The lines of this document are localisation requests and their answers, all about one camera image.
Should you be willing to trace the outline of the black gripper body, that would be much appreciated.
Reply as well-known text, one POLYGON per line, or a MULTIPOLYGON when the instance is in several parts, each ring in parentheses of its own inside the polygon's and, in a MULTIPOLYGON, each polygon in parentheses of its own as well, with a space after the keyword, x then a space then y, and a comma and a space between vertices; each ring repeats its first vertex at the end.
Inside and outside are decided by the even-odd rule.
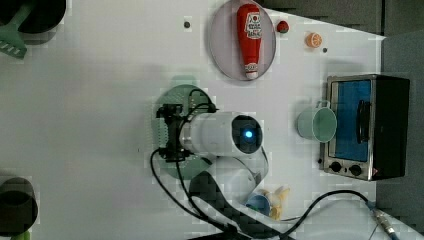
POLYGON ((159 148, 159 155, 167 163, 182 162, 188 156, 188 151, 180 143, 181 128, 186 120, 182 112, 182 104, 163 104, 156 112, 156 117, 166 124, 167 142, 159 148))

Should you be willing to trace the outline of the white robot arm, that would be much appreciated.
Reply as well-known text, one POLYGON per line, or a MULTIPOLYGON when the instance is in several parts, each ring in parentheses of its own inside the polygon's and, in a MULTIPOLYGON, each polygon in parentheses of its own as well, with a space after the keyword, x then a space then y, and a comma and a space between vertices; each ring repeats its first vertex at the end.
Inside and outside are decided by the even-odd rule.
POLYGON ((156 110, 160 169, 177 179, 186 209, 233 238, 276 234, 249 202, 269 170, 263 131, 253 117, 212 103, 163 104, 156 110))

